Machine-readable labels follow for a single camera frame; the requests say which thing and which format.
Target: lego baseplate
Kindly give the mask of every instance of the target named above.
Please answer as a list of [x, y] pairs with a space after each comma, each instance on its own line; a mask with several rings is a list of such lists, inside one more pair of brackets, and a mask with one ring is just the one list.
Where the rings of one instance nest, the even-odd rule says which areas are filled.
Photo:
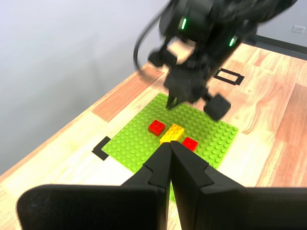
[[[238, 129], [222, 121], [214, 122], [204, 112], [184, 103], [167, 110], [166, 102], [167, 96], [158, 94], [103, 147], [103, 151], [136, 173], [160, 146], [161, 137], [177, 124], [185, 130], [179, 142], [186, 137], [197, 141], [194, 152], [217, 169]], [[165, 124], [159, 137], [148, 131], [154, 120]], [[174, 201], [173, 191], [170, 198]]]

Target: wooden tabletop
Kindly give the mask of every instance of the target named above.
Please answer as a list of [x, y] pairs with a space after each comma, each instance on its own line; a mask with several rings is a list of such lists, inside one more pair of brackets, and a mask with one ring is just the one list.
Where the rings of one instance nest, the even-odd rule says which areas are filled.
[[[181, 43], [170, 49], [181, 61], [190, 53]], [[239, 128], [219, 171], [244, 186], [306, 186], [307, 62], [242, 44], [223, 68], [245, 79], [240, 86], [216, 79], [209, 83], [212, 94], [220, 92], [232, 103], [223, 121]], [[167, 93], [162, 87], [167, 69], [149, 64], [144, 69], [153, 79], [144, 82], [132, 74], [0, 176], [0, 229], [21, 229], [16, 202], [30, 188], [120, 185], [132, 176], [113, 158], [102, 161], [91, 151], [105, 136], [114, 137], [158, 93]], [[202, 110], [203, 102], [194, 107]], [[172, 202], [168, 229], [180, 229]]]

